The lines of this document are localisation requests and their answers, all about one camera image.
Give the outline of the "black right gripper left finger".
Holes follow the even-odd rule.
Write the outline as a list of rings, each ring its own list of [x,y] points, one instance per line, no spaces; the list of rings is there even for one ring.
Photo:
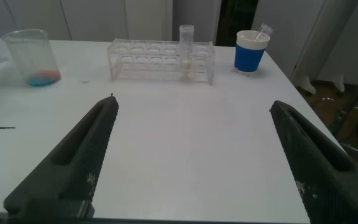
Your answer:
[[[97,102],[5,198],[8,214],[34,199],[91,201],[118,110],[112,95]]]

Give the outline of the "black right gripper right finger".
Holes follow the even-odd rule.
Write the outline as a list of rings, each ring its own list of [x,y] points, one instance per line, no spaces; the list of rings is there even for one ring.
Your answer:
[[[311,223],[358,223],[358,163],[294,107],[270,113]]]

